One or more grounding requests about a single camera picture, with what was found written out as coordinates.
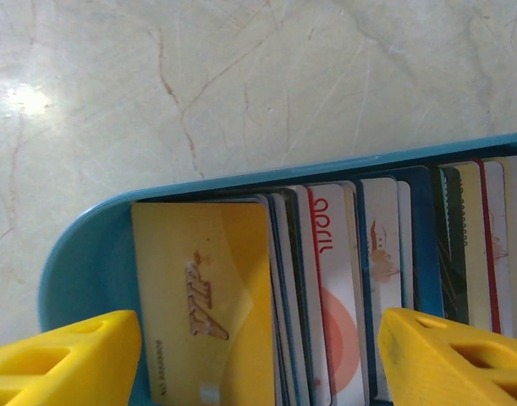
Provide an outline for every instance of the marble floor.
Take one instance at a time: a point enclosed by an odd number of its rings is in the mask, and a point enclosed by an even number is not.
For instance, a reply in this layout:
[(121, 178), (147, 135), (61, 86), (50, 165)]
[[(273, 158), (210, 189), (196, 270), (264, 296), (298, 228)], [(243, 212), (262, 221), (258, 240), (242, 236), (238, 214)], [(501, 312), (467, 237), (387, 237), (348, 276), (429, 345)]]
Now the marble floor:
[(517, 131), (517, 0), (0, 0), (0, 344), (130, 189)]

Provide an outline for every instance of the card stack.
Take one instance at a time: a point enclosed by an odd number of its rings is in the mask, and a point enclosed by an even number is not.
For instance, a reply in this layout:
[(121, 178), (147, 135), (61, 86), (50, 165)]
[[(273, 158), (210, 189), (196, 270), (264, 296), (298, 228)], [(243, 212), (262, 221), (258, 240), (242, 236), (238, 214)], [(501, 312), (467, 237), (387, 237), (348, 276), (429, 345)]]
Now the card stack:
[(328, 178), (133, 205), (154, 402), (391, 401), (390, 307), (517, 338), (517, 156)]

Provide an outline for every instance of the beige marble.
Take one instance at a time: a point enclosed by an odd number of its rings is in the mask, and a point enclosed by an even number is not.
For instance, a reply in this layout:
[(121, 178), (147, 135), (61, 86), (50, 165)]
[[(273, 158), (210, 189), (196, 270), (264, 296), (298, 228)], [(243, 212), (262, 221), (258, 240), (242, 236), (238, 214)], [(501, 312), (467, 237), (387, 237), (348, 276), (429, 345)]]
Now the beige marble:
[(517, 131), (517, 0), (0, 0), (0, 344), (129, 189)]

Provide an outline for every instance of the blue plastic tray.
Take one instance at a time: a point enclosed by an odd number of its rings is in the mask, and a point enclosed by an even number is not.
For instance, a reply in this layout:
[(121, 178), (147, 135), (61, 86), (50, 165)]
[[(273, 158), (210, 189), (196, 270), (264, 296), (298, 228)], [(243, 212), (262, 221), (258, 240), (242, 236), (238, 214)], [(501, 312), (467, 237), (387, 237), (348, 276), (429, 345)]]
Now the blue plastic tray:
[[(241, 186), (304, 184), (421, 163), (517, 154), (517, 134), (411, 151), (357, 157), (263, 173), (174, 184), (125, 193), (83, 213), (63, 233), (47, 259), (38, 312), (41, 329), (51, 330), (113, 310), (140, 315), (130, 205), (137, 200), (194, 200), (215, 190)], [(142, 351), (130, 405), (153, 405)]]

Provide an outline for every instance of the marble surface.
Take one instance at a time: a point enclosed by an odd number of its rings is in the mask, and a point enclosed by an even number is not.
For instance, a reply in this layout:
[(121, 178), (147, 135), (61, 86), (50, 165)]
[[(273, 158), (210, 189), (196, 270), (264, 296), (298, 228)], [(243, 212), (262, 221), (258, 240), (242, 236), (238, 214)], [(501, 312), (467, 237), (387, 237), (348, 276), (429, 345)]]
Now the marble surface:
[(0, 0), (0, 344), (130, 189), (517, 131), (517, 0)]

